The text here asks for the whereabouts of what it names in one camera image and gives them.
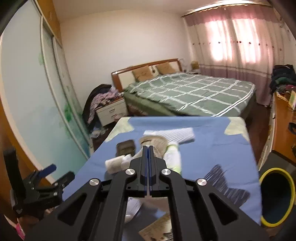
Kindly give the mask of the green tea leaf box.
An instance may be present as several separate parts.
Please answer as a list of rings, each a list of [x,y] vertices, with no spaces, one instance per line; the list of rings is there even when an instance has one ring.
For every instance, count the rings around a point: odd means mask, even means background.
[[[138,232],[144,240],[174,240],[170,214],[165,214]]]

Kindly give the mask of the pink milk carton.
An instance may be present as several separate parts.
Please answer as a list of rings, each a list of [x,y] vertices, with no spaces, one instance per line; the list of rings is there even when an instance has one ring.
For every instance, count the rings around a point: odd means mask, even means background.
[[[148,208],[156,208],[165,213],[169,213],[169,203],[166,197],[154,198],[147,196],[144,198],[129,197],[127,200],[127,207],[125,213],[125,223],[130,222],[139,212],[142,205]]]

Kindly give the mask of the white pill bottle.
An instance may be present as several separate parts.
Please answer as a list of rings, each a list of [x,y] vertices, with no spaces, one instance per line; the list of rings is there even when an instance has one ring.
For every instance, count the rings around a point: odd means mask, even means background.
[[[109,174],[114,174],[130,167],[131,154],[121,155],[105,161],[105,167]]]

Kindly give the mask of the green label drink bottle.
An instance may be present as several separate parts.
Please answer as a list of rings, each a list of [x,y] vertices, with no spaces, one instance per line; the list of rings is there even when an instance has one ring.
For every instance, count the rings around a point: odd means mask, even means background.
[[[177,142],[169,142],[166,152],[163,156],[166,162],[166,167],[179,174],[182,172],[182,159],[179,151],[179,144]]]

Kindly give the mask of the brown plastic tray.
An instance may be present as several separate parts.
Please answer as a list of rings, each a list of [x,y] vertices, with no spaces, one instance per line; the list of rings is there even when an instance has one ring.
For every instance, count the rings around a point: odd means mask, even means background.
[[[120,142],[116,145],[116,156],[122,156],[122,155],[129,155],[131,156],[135,155],[136,146],[134,143],[134,140],[127,140],[124,142]]]

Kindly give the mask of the white yogurt cup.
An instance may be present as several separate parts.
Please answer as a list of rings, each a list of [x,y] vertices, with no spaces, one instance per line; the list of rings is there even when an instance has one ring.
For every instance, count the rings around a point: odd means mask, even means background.
[[[139,140],[141,146],[153,146],[154,155],[162,158],[168,146],[168,140],[162,136],[143,136]]]

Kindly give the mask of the yellow-rimmed dark trash bin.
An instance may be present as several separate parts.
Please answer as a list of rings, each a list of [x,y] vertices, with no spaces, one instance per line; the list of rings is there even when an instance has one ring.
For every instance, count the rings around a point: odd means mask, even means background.
[[[262,198],[261,223],[269,228],[281,225],[295,204],[295,183],[282,168],[271,168],[259,178]]]

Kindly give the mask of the blue star-pattern tablecloth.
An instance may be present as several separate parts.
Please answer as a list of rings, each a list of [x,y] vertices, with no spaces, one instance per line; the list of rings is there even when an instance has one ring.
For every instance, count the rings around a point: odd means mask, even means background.
[[[92,178],[107,180],[105,161],[115,157],[116,145],[133,140],[140,150],[139,140],[145,131],[192,128],[195,139],[181,144],[182,176],[189,180],[206,178],[215,167],[222,169],[229,191],[245,190],[245,198],[236,204],[256,223],[260,223],[261,191],[256,159],[242,118],[207,118],[196,116],[121,118],[106,140],[78,171],[65,188],[67,199]]]

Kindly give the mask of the sliding wardrobe doors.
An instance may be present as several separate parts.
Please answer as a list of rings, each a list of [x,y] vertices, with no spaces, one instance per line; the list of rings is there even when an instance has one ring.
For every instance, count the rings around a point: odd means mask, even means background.
[[[10,1],[1,14],[1,103],[16,142],[47,177],[78,172],[92,144],[63,47],[37,1]]]

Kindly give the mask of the wooden desk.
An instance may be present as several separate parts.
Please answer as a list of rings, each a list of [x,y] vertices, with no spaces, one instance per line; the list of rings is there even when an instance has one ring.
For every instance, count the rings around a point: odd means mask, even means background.
[[[275,119],[271,151],[295,166],[295,155],[292,151],[295,135],[288,129],[289,123],[295,123],[295,111],[276,93],[273,95],[273,108]]]

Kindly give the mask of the green plaid duvet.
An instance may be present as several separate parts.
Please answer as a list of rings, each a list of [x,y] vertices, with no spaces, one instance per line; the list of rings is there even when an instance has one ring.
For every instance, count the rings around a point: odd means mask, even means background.
[[[255,90],[248,81],[178,72],[131,83],[123,96],[145,112],[163,108],[175,115],[236,117],[255,101]]]

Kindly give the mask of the brown pillow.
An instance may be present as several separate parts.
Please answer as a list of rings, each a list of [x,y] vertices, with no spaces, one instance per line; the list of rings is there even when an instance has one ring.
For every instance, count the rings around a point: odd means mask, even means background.
[[[154,77],[148,65],[134,69],[132,73],[135,77],[136,82],[143,82],[146,80],[150,80]]]
[[[156,68],[161,75],[173,74],[177,72],[169,62],[158,64],[156,65]]]

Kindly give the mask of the woven basket by bed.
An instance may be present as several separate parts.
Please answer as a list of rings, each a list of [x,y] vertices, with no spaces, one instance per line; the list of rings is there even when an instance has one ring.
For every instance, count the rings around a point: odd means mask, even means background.
[[[199,70],[200,67],[199,67],[198,61],[192,61],[191,62],[191,68],[192,68],[192,70]]]

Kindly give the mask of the right brown pillow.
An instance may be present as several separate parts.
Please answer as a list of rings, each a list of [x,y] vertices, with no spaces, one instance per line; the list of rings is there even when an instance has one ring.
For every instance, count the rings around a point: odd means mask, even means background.
[[[169,62],[158,64],[156,65],[156,68],[161,75],[173,74],[177,72]]]

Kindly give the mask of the small green picture frame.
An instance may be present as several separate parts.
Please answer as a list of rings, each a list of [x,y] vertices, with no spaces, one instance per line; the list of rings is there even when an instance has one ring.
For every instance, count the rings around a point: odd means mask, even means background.
[[[288,101],[288,105],[293,111],[295,111],[295,109],[296,109],[296,92],[294,90],[292,90],[290,93],[290,99]]]

